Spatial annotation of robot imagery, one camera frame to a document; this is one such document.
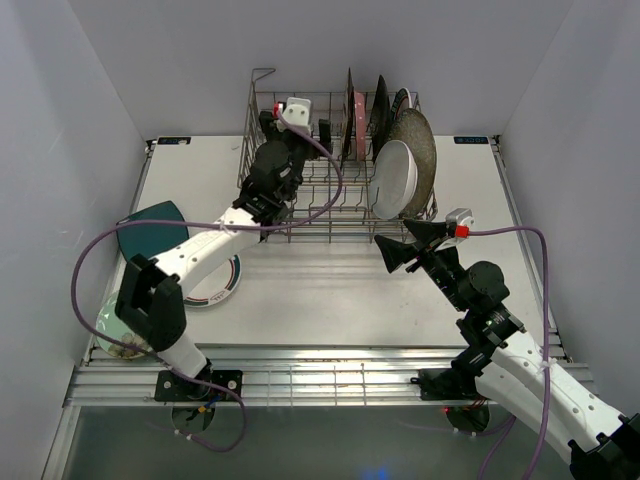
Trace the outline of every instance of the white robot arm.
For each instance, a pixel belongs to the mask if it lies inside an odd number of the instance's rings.
[[[457,325],[469,347],[452,368],[413,379],[422,396],[477,395],[497,401],[534,431],[540,429],[545,369],[551,388],[545,440],[570,465],[574,478],[636,479],[640,476],[640,416],[629,419],[593,395],[555,362],[502,304],[509,295],[500,268],[478,262],[464,269],[455,246],[469,233],[473,217],[457,209],[445,222],[405,220],[412,244],[376,236],[387,270],[411,263],[424,269],[453,306],[466,312]]]
[[[160,358],[190,378],[206,376],[208,361],[187,334],[183,299],[229,258],[260,243],[267,235],[262,227],[282,222],[289,213],[287,202],[302,183],[305,161],[319,154],[285,127],[308,133],[311,102],[291,97],[286,108],[275,108],[286,124],[276,120],[275,111],[260,114],[267,141],[257,149],[238,199],[215,222],[221,229],[198,233],[151,259],[136,255],[125,269],[116,315]],[[323,138],[321,131],[320,143],[330,149],[330,134]]]

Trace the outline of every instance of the white bowl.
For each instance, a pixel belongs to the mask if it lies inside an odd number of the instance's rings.
[[[407,206],[418,184],[418,168],[409,147],[400,140],[385,143],[369,185],[369,204],[376,217],[390,220]]]

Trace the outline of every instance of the dish rack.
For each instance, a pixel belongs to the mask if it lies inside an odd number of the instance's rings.
[[[238,188],[241,187],[242,182],[249,174],[249,168],[255,160],[257,148],[266,141],[258,121],[260,111],[272,110],[276,102],[285,102],[288,97],[308,98],[313,105],[313,132],[316,132],[316,134],[318,132],[318,120],[328,119],[331,122],[333,152],[342,163],[343,191],[340,194],[340,199],[328,212],[306,225],[294,229],[284,229],[279,233],[284,235],[288,242],[293,240],[326,242],[328,240],[329,243],[332,241],[364,241],[371,243],[373,242],[373,237],[377,234],[405,241],[408,232],[401,219],[382,220],[373,213],[373,207],[377,201],[377,192],[371,191],[369,186],[376,167],[372,160],[371,135],[368,128],[366,159],[364,161],[356,161],[355,159],[342,161],[342,158],[340,158],[345,93],[258,90],[256,88],[258,82],[275,71],[275,68],[254,69],[251,76],[238,173]],[[368,125],[375,91],[362,93],[364,93],[366,100],[366,120]],[[390,102],[393,102],[395,92],[390,92],[389,97]],[[414,108],[420,110],[418,94],[412,92],[411,98]],[[320,210],[335,195],[337,187],[336,173],[326,159],[320,157],[317,160],[307,160],[303,170],[302,185],[298,188],[296,198],[291,202],[289,216],[283,221],[283,224],[291,224]],[[419,215],[419,218],[432,220],[437,212],[437,201],[435,193],[432,191],[427,206]]]

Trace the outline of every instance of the white wall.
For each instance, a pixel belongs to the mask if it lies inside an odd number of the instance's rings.
[[[640,3],[576,0],[504,133],[527,223],[548,235],[552,308],[606,400],[640,411]]]
[[[572,0],[70,0],[145,138],[241,133],[251,69],[280,89],[421,94],[437,134],[503,132]]]
[[[144,143],[66,0],[0,2],[0,467],[40,478],[87,335],[80,249],[124,216]],[[115,243],[81,288],[98,310]]]

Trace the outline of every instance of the white plate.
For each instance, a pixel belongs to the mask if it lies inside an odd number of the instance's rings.
[[[401,88],[398,90],[398,93],[396,93],[396,97],[393,99],[393,105],[391,105],[391,121],[395,121],[407,108],[413,108],[411,92],[408,88]]]
[[[220,303],[238,288],[241,273],[240,257],[235,255],[196,285],[184,304],[202,308]]]
[[[376,160],[369,202],[378,218],[389,220],[407,206],[418,183],[418,168],[404,142],[387,142]]]

